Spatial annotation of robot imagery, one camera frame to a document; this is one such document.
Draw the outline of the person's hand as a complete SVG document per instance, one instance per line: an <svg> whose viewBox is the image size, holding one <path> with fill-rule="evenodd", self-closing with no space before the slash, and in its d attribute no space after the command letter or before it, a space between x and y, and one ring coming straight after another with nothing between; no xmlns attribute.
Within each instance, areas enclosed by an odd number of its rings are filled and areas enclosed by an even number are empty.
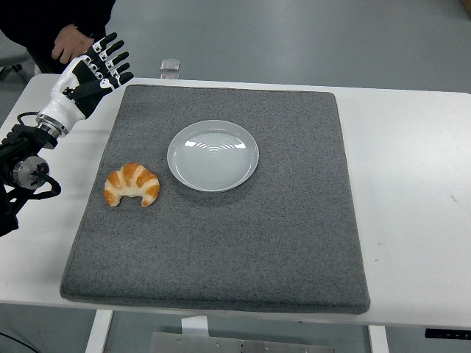
<svg viewBox="0 0 471 353"><path fill-rule="evenodd" d="M94 39L82 34L75 25L70 24L63 27L55 38L52 59L68 64L84 54L93 44Z"/></svg>

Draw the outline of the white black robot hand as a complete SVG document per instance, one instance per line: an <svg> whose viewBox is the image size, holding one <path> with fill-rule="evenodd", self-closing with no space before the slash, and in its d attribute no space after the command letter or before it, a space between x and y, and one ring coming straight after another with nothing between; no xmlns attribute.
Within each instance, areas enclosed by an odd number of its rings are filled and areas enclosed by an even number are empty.
<svg viewBox="0 0 471 353"><path fill-rule="evenodd" d="M89 118L106 95L133 78L126 61L129 53L121 51L123 45L114 32L73 59L54 85L37 122L52 125L65 135L76 122Z"/></svg>

